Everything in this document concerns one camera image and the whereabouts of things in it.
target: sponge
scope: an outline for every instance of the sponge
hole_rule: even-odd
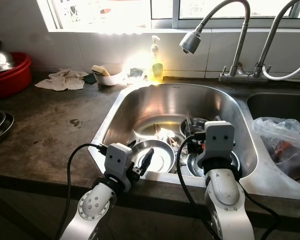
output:
[[[104,76],[104,77],[109,77],[110,74],[108,73],[108,71],[103,68],[102,66],[97,66],[97,65],[93,65],[91,68],[91,71],[94,74],[100,75],[100,76]]]

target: stainless steel lid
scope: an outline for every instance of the stainless steel lid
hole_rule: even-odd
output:
[[[7,51],[0,51],[0,72],[13,69],[15,62],[11,54]]]

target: black cable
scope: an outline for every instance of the black cable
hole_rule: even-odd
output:
[[[201,213],[201,210],[198,208],[198,206],[196,205],[195,201],[193,200],[186,184],[185,181],[182,177],[181,174],[181,168],[180,168],[180,155],[182,152],[182,149],[184,148],[184,146],[186,145],[187,141],[192,139],[194,137],[194,135],[188,136],[180,145],[179,149],[178,149],[178,153],[176,155],[176,171],[178,173],[178,177],[181,183],[181,186],[183,188],[183,191],[185,193],[185,195],[187,196],[191,206],[195,209],[195,212],[198,214],[198,217],[200,218],[200,220],[202,221],[203,225],[206,227],[206,229],[209,231],[209,233],[214,237],[214,239],[216,240],[221,240],[220,237],[216,234],[216,232],[212,229],[212,227],[210,226],[210,224],[205,220],[205,217],[203,216],[203,214]]]
[[[216,232],[212,229],[212,227],[210,226],[210,224],[208,224],[208,222],[205,220],[203,214],[201,213],[200,209],[198,208],[198,206],[196,205],[195,201],[193,200],[186,184],[185,184],[185,181],[182,177],[182,174],[181,174],[181,168],[180,168],[180,156],[181,156],[181,152],[182,152],[182,149],[184,148],[184,146],[186,145],[187,141],[192,139],[194,137],[194,135],[191,135],[191,136],[188,136],[180,145],[179,149],[178,149],[178,152],[177,152],[177,155],[176,155],[176,171],[177,171],[177,174],[178,174],[178,177],[179,177],[179,180],[180,180],[180,183],[181,183],[181,186],[184,190],[184,193],[185,195],[187,196],[191,206],[195,209],[195,212],[198,214],[200,220],[202,221],[203,225],[206,227],[206,229],[209,231],[209,233],[216,239],[216,240],[221,240],[218,235],[216,234]],[[251,196],[247,193],[247,191],[242,187],[243,189],[243,192],[244,192],[244,195],[251,201],[253,202],[255,205],[257,205],[258,207],[264,209],[265,211],[267,211],[268,213],[270,213],[272,216],[274,216],[275,218],[275,223],[269,227],[265,232],[264,234],[262,235],[261,237],[261,240],[266,240],[266,238],[270,235],[270,233],[276,229],[280,222],[281,222],[281,219],[280,219],[280,216],[275,212],[273,211],[272,209],[270,209],[269,207],[263,205],[262,203],[260,202],[257,202],[256,200],[254,200],[253,198],[251,198]]]
[[[86,146],[91,146],[91,147],[95,147],[97,149],[99,149],[101,146],[99,145],[95,145],[95,144],[92,144],[92,143],[85,143],[85,144],[82,144],[80,146],[78,146],[71,154],[71,156],[69,157],[69,160],[68,160],[68,164],[67,164],[67,167],[66,167],[66,176],[67,176],[67,195],[66,195],[66,202],[65,202],[65,208],[64,208],[64,212],[63,212],[63,216],[62,216],[62,219],[60,221],[60,224],[59,224],[59,227],[58,227],[58,230],[56,231],[56,235],[55,235],[55,240],[59,240],[60,237],[61,237],[61,231],[62,231],[62,228],[65,224],[65,221],[66,221],[66,217],[67,217],[67,214],[68,214],[68,211],[69,211],[69,206],[70,206],[70,193],[71,193],[71,172],[70,172],[70,166],[71,166],[71,162],[72,162],[72,159],[74,158],[75,154],[82,148],[86,147]]]
[[[280,216],[275,212],[273,211],[272,209],[270,209],[269,207],[263,205],[262,203],[260,202],[257,202],[256,200],[254,200],[250,195],[249,193],[247,193],[247,191],[242,187],[243,191],[244,191],[244,195],[246,196],[247,199],[249,199],[251,202],[253,202],[255,205],[257,205],[259,208],[262,208],[264,210],[266,210],[268,213],[270,213],[272,216],[274,216],[275,218],[275,223],[269,227],[262,235],[261,237],[261,240],[266,240],[266,238],[270,235],[270,233],[275,230],[279,225],[280,225],[280,222],[281,222],[281,218]]]

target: window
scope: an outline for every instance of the window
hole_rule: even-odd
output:
[[[51,29],[72,31],[135,28],[195,28],[222,0],[37,0]],[[251,28],[269,28],[290,0],[248,0]],[[219,10],[206,28],[240,28],[245,14],[239,2]],[[281,28],[300,28],[300,1],[281,21]]]

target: faucet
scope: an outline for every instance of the faucet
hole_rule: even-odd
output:
[[[202,32],[204,26],[207,24],[207,22],[211,19],[211,17],[221,8],[224,6],[233,3],[233,2],[240,2],[244,5],[245,8],[245,17],[244,22],[242,25],[239,42],[236,48],[235,56],[233,63],[231,65],[229,73],[225,73],[226,66],[223,67],[223,70],[219,76],[219,81],[227,81],[227,82],[266,82],[268,81],[267,78],[264,78],[261,76],[262,67],[264,66],[264,62],[266,59],[266,56],[268,54],[268,51],[270,49],[271,43],[273,42],[273,39],[275,37],[275,34],[277,32],[279,23],[281,19],[283,18],[284,14],[287,12],[287,10],[292,7],[294,4],[299,2],[300,0],[291,0],[288,2],[283,9],[280,11],[280,13],[275,17],[270,32],[268,34],[267,40],[265,42],[265,45],[263,47],[261,56],[259,58],[259,61],[255,64],[254,71],[251,73],[245,73],[242,67],[242,64],[239,62],[240,54],[244,45],[245,37],[248,30],[248,24],[250,20],[250,6],[247,0],[225,0],[221,2],[219,5],[217,5],[201,22],[200,24],[195,28],[194,31],[188,32],[182,41],[180,42],[180,46],[182,47],[182,50],[185,53],[195,53],[201,39],[200,39],[200,33]]]
[[[200,22],[200,24],[195,28],[194,31],[188,32],[184,36],[182,41],[180,42],[180,47],[182,47],[182,50],[186,54],[187,53],[194,54],[195,51],[197,50],[198,46],[199,46],[200,41],[201,41],[200,33],[202,32],[202,30],[205,27],[205,25],[207,24],[207,22],[211,19],[211,17],[217,11],[219,11],[224,6],[226,6],[228,4],[231,4],[233,2],[240,2],[244,5],[245,16],[244,16],[242,29],[241,29],[241,34],[240,34],[240,37],[239,37],[239,42],[238,42],[236,52],[235,52],[235,55],[234,55],[233,63],[231,65],[229,73],[225,74],[226,67],[223,68],[223,71],[222,71],[222,74],[221,74],[221,76],[223,76],[223,77],[228,76],[228,75],[230,77],[234,77],[237,73],[238,67],[240,68],[240,72],[242,72],[241,67],[240,67],[241,65],[239,64],[239,58],[240,58],[241,51],[242,51],[242,48],[243,48],[243,45],[244,45],[244,41],[245,41],[247,30],[248,30],[249,20],[250,20],[250,5],[249,5],[247,0],[225,0],[225,1],[221,2],[214,9],[212,9],[212,11]]]
[[[259,78],[260,77],[260,73],[262,72],[262,67],[264,65],[266,56],[269,52],[270,46],[272,44],[272,41],[274,40],[275,34],[277,32],[279,23],[281,21],[281,19],[283,18],[284,14],[287,12],[287,10],[292,7],[293,5],[295,5],[297,2],[299,2],[300,0],[291,0],[290,2],[288,2],[283,8],[282,10],[279,12],[279,14],[275,17],[270,32],[268,34],[268,37],[266,39],[265,45],[263,47],[261,56],[259,58],[259,61],[255,64],[255,68],[253,71],[253,77],[254,78]]]

